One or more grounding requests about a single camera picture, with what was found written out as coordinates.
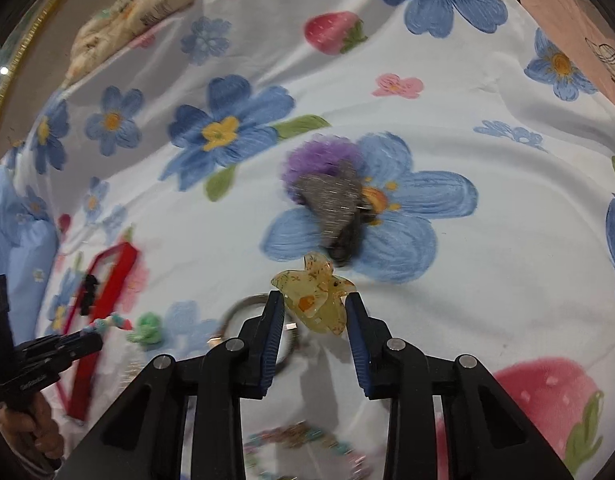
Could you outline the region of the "person's left hand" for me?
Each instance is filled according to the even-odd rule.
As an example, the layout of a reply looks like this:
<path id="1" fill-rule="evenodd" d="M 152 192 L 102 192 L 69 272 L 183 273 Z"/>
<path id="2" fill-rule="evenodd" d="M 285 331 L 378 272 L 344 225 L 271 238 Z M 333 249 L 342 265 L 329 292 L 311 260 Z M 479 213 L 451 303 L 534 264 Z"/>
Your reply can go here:
<path id="1" fill-rule="evenodd" d="M 50 404 L 41 392 L 33 396 L 27 413 L 0 408 L 0 431 L 16 452 L 29 460 L 60 460 L 64 453 L 64 439 L 52 418 Z"/>

